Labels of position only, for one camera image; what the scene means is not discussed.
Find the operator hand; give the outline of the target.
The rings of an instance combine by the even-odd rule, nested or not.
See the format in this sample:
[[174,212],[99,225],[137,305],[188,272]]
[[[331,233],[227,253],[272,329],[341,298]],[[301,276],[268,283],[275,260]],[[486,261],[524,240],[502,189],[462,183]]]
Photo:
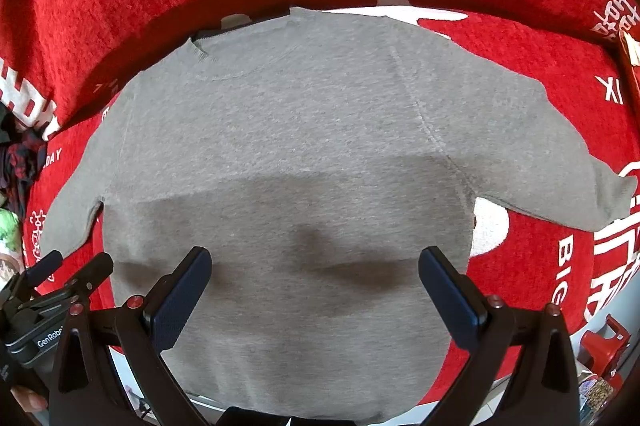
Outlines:
[[37,413],[48,408],[47,399],[36,394],[35,391],[24,387],[13,387],[11,392],[21,408],[27,413]]

